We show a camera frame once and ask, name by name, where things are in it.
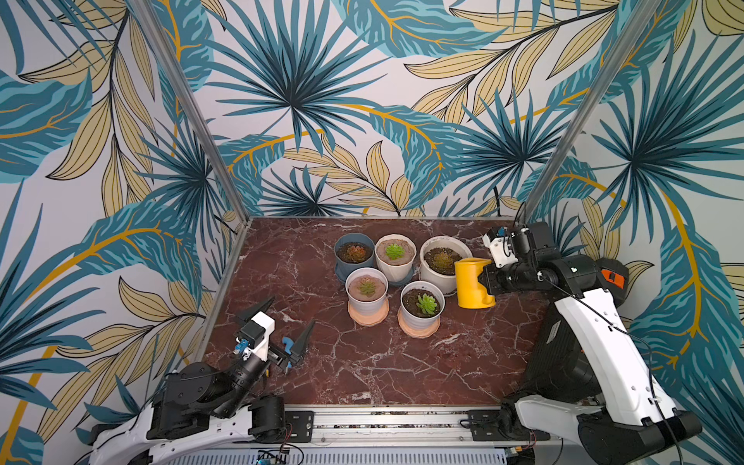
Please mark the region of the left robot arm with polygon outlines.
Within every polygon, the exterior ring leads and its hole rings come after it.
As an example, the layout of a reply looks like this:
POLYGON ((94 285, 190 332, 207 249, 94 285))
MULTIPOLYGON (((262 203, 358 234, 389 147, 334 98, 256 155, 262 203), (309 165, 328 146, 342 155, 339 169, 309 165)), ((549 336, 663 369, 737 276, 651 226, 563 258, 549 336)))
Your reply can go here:
POLYGON ((123 424, 91 430, 92 451, 85 464, 167 464, 174 459, 228 444, 295 448, 312 439, 314 414, 289 412, 282 397, 253 389, 267 370, 298 367, 312 324, 292 345, 271 341, 275 321, 265 300, 236 318, 236 346, 228 368, 192 363, 168 373, 164 385, 123 424))

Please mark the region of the white pot dark soil succulent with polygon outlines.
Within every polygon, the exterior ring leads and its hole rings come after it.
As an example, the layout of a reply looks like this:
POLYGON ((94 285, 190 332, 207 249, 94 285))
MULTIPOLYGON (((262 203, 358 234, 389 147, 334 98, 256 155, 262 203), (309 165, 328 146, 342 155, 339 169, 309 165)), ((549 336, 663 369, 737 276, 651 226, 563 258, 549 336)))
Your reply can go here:
POLYGON ((434 284, 426 281, 410 282, 400 295, 397 318, 401 329, 410 337, 418 339, 434 335, 440 327, 445 303, 444 294, 434 284))

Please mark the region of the white ribbed pot green succulent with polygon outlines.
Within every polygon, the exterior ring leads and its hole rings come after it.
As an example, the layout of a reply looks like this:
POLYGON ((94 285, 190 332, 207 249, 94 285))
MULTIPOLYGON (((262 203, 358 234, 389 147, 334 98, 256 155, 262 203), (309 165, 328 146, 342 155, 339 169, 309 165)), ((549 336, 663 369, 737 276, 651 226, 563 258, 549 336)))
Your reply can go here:
POLYGON ((413 277, 417 248, 403 234, 388 234, 377 241, 375 257, 389 284, 400 287, 413 277))

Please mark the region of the white pot pink soil succulent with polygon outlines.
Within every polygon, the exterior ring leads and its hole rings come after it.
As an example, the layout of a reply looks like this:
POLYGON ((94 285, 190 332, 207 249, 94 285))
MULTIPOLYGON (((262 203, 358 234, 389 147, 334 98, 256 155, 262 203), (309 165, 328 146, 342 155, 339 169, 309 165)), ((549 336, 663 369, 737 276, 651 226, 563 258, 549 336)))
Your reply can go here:
POLYGON ((389 314, 389 281, 384 273, 372 267, 362 267, 347 278, 348 313, 359 325, 374 327, 389 314))

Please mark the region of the large white round pot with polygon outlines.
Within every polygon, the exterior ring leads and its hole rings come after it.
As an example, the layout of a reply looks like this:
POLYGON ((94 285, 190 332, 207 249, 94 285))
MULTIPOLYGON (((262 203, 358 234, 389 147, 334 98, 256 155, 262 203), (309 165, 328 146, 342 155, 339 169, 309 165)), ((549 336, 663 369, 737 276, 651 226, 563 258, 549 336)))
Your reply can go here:
POLYGON ((420 279, 436 285, 445 296, 456 293, 455 263, 473 255, 468 246, 451 236, 435 236, 420 248, 420 279))

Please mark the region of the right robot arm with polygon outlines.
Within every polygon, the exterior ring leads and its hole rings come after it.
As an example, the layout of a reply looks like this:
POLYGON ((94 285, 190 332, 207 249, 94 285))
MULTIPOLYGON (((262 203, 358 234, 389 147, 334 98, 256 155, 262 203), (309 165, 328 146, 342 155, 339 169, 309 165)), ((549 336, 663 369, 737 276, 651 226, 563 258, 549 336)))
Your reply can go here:
POLYGON ((477 272, 488 296, 553 291, 559 323, 577 339, 604 403, 581 406, 536 391, 513 408, 526 428, 577 443, 597 464, 630 464, 682 444, 703 431, 698 416, 675 405, 654 378, 653 354, 642 355, 617 307, 625 300, 628 269, 614 260, 561 255, 545 222, 491 229, 492 255, 477 272))

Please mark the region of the yellow watering can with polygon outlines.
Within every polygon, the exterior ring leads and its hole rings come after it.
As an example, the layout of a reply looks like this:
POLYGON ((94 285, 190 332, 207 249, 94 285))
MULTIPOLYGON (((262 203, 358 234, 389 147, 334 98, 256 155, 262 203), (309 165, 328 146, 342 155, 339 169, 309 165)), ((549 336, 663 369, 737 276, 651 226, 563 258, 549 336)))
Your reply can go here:
POLYGON ((496 304, 495 296, 488 292, 479 277, 492 261, 467 258, 455 263, 455 283, 458 305, 464 309, 488 309, 496 304))

